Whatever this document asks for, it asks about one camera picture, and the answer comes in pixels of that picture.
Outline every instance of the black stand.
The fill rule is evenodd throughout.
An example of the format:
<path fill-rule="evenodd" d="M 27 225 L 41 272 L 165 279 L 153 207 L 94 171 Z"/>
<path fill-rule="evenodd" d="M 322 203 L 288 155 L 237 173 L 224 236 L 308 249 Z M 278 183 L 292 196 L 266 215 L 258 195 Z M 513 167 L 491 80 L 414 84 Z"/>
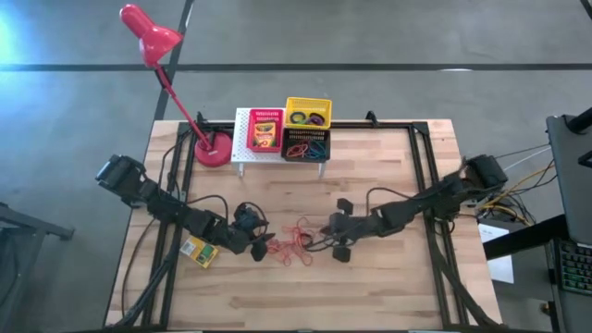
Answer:
<path fill-rule="evenodd" d="M 483 243 L 483 247 L 485 257 L 491 260 L 546 245 L 555 238 L 569 239 L 565 215 L 555 216 L 532 227 L 514 231 L 495 240 L 486 241 Z"/>
<path fill-rule="evenodd" d="M 45 235 L 56 235 L 63 241 L 68 241 L 74 234 L 74 229 L 62 228 L 55 224 L 42 221 L 38 218 L 27 216 L 16 212 L 4 203 L 0 203 L 0 222 L 5 222 L 6 225 L 0 223 L 2 233 L 6 236 L 7 248 L 12 247 L 14 252 L 14 259 L 17 260 L 17 271 L 14 272 L 14 282 L 10 283 L 7 288 L 2 288 L 7 292 L 4 304 L 0 304 L 0 332 L 7 332 L 10 327 L 12 315 L 19 307 L 20 299 L 25 290 L 27 280 L 32 273 L 37 255 L 41 250 L 43 239 Z M 0 272 L 10 272 L 10 269 L 5 267 L 0 268 Z"/>

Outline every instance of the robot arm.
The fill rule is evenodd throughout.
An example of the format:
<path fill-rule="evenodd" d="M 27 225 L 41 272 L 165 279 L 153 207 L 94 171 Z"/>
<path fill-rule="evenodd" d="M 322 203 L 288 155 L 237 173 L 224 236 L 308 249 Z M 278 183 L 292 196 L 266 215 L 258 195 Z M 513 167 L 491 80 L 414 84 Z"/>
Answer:
<path fill-rule="evenodd" d="M 236 222 L 230 225 L 223 216 L 214 212 L 189 207 L 148 179 L 144 165 L 129 156 L 111 156 L 96 180 L 128 206 L 137 208 L 145 205 L 148 213 L 161 223 L 181 224 L 192 236 L 213 245 L 227 248 L 235 254 L 243 253 L 247 246 L 253 245 L 251 255 L 255 261 L 265 257 L 265 243 L 274 237 L 274 234 L 255 236 L 253 231 L 256 228 L 269 223 L 246 204 L 237 208 L 234 214 Z"/>
<path fill-rule="evenodd" d="M 353 204 L 339 199 L 338 209 L 342 212 L 331 215 L 328 226 L 321 232 L 339 242 L 339 245 L 333 246 L 333 257 L 348 262 L 351 250 L 347 247 L 360 238 L 387 237 L 400 232 L 413 221 L 415 215 L 429 209 L 437 219 L 452 220 L 459 213 L 462 202 L 481 200 L 499 191 L 506 181 L 506 175 L 493 156 L 479 155 L 464 162 L 459 170 L 425 191 L 405 201 L 375 207 L 368 216 L 352 216 Z"/>

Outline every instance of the pink basket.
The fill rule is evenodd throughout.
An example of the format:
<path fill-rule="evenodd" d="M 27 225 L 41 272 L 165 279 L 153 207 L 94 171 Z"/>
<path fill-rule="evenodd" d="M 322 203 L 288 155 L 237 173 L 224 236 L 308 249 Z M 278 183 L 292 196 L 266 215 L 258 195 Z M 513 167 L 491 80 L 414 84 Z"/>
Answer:
<path fill-rule="evenodd" d="M 255 124 L 261 122 L 276 123 L 276 146 L 258 147 L 253 144 Z M 249 133 L 247 134 L 247 148 L 257 153 L 277 153 L 281 151 L 281 137 L 283 133 L 284 110 L 282 109 L 251 109 L 249 113 Z"/>

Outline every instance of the red desk lamp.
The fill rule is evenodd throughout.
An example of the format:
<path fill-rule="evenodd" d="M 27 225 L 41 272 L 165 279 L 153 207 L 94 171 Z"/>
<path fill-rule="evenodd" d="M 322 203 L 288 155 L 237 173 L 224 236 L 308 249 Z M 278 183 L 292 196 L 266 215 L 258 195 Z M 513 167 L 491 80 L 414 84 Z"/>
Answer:
<path fill-rule="evenodd" d="M 144 63 L 147 67 L 155 69 L 156 76 L 163 85 L 163 88 L 173 98 L 173 101 L 175 101 L 183 116 L 189 121 L 193 131 L 199 137 L 199 141 L 195 144 L 195 157 L 197 160 L 206 167 L 220 167 L 228 163 L 232 152 L 232 140 L 230 137 L 226 133 L 221 132 L 204 135 L 177 98 L 165 70 L 158 65 L 158 60 L 172 50 L 183 39 L 183 36 L 169 28 L 157 26 L 136 5 L 125 5 L 121 8 L 119 16 L 131 32 L 140 39 L 140 53 L 142 53 Z"/>

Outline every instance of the keyboard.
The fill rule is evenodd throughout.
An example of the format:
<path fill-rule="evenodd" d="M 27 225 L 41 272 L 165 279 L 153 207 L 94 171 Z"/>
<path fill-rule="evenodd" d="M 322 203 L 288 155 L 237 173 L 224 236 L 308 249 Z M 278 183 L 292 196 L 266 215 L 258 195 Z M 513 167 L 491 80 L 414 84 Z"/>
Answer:
<path fill-rule="evenodd" d="M 592 249 L 562 241 L 559 243 L 561 287 L 592 295 Z"/>

